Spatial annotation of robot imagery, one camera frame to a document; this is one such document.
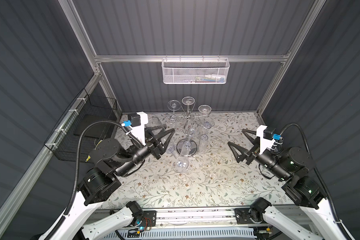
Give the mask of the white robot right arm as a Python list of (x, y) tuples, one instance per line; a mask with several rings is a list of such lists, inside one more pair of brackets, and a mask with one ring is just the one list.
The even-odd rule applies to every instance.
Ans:
[[(292, 126), (299, 130), (304, 148), (283, 148), (283, 134)], [(265, 168), (272, 177), (282, 182), (282, 190), (309, 217), (319, 234), (303, 229), (262, 197), (250, 205), (247, 215), (253, 223), (272, 225), (281, 234), (294, 240), (354, 239), (337, 214), (330, 191), (316, 167), (300, 125), (289, 123), (279, 134), (265, 125), (260, 125), (255, 131), (243, 129), (242, 133), (253, 147), (248, 150), (228, 142), (237, 163), (245, 162), (250, 165), (257, 162), (259, 167)]]

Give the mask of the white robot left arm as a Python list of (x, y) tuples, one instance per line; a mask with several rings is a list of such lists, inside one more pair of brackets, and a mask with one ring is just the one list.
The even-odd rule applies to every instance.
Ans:
[[(90, 153), (94, 168), (87, 171), (79, 180), (81, 144), (87, 131), (96, 125), (109, 124), (122, 129), (130, 138), (132, 145), (124, 149), (115, 138), (103, 140)], [(142, 167), (144, 160), (153, 156), (161, 158), (169, 146), (175, 129), (162, 130), (157, 134), (155, 128), (143, 129), (143, 144), (132, 134), (132, 129), (112, 120), (101, 120), (88, 125), (80, 135), (75, 165), (73, 192), (65, 210), (54, 224), (43, 234), (33, 236), (34, 240), (100, 240), (113, 231), (123, 227), (138, 226), (142, 222), (143, 209), (136, 201), (130, 201), (125, 207), (108, 217), (87, 224), (87, 219), (121, 185), (119, 178), (135, 173), (135, 166)]]

